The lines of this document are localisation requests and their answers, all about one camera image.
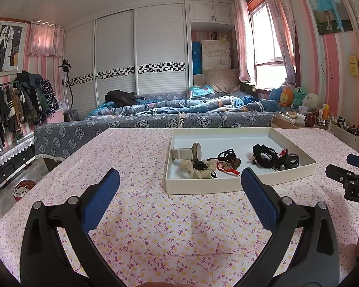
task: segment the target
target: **picture frame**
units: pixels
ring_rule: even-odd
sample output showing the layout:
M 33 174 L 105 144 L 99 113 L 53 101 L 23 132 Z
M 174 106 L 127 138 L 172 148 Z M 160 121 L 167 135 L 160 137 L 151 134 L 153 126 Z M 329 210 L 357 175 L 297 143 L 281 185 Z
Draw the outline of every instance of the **picture frame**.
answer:
M 0 21 L 0 76 L 22 71 L 28 25 Z
M 315 17 L 319 35 L 353 31 L 343 0 L 307 0 Z

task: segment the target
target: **orange plush toy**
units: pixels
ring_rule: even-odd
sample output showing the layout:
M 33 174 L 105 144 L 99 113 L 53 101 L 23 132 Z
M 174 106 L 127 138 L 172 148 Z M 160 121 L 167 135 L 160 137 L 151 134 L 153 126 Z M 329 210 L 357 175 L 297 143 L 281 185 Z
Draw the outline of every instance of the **orange plush toy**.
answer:
M 289 87 L 285 87 L 280 94 L 280 103 L 282 107 L 289 107 L 292 104 L 292 100 L 294 99 L 294 94 Z

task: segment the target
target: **white roller shutter door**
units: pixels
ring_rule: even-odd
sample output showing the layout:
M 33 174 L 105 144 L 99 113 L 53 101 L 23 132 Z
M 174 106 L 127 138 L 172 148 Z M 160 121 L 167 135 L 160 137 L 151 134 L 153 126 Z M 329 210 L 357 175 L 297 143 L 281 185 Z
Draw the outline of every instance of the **white roller shutter door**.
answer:
M 186 90 L 184 11 L 184 4 L 137 9 L 140 94 Z
M 135 92 L 134 10 L 116 13 L 96 23 L 96 81 L 98 101 L 108 91 Z
M 83 120 L 89 112 L 96 108 L 96 98 L 93 82 L 93 21 L 73 28 L 65 33 L 64 59 L 72 68 L 69 78 L 73 92 L 73 109 Z M 68 88 L 69 105 L 71 103 Z

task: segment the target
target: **white tray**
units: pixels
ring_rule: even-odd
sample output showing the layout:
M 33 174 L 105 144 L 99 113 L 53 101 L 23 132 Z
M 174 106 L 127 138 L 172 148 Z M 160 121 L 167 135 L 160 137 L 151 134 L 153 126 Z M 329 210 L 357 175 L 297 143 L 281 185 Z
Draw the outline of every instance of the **white tray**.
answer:
M 163 187 L 168 194 L 207 194 L 242 191 L 241 178 L 216 171 L 217 179 L 190 179 L 187 172 L 181 172 L 180 160 L 171 158 L 173 148 L 191 148 L 199 142 L 202 159 L 216 158 L 220 152 L 230 148 L 241 159 L 238 171 L 251 167 L 262 183 L 273 186 L 310 176 L 316 168 L 308 154 L 271 127 L 244 128 L 189 128 L 175 129 L 171 138 L 167 169 Z M 298 168 L 276 171 L 253 165 L 249 158 L 253 156 L 253 146 L 264 144 L 280 153 L 288 148 L 290 153 L 299 156 Z

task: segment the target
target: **lace tablecloth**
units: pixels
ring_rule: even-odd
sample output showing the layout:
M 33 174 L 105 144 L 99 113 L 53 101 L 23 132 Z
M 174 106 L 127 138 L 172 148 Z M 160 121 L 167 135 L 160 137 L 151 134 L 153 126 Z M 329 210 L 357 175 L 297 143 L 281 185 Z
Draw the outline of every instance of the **lace tablecloth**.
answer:
M 317 161 L 312 176 L 275 186 L 281 196 L 302 205 L 324 201 L 337 233 L 341 278 L 355 264 L 359 204 L 326 178 L 332 163 L 359 173 L 346 163 L 353 149 L 320 129 L 278 130 Z M 120 172 L 119 191 L 98 228 L 90 231 L 97 248 L 127 286 L 148 281 L 233 286 L 265 246 L 262 228 L 244 192 L 167 195 L 161 187 L 170 129 L 110 128 L 71 155 L 43 178 L 0 220 L 0 258 L 19 278 L 22 235 L 31 205 L 62 204 L 98 183 L 106 172 Z M 278 269 L 286 270 L 300 237 L 297 230 Z M 80 264 L 64 233 L 61 238 L 76 271 Z
M 24 151 L 26 148 L 30 147 L 34 143 L 34 136 L 32 135 L 17 144 L 12 149 L 4 153 L 0 153 L 0 167 L 4 165 L 7 161 L 12 159 L 15 155 L 19 154 L 21 151 Z

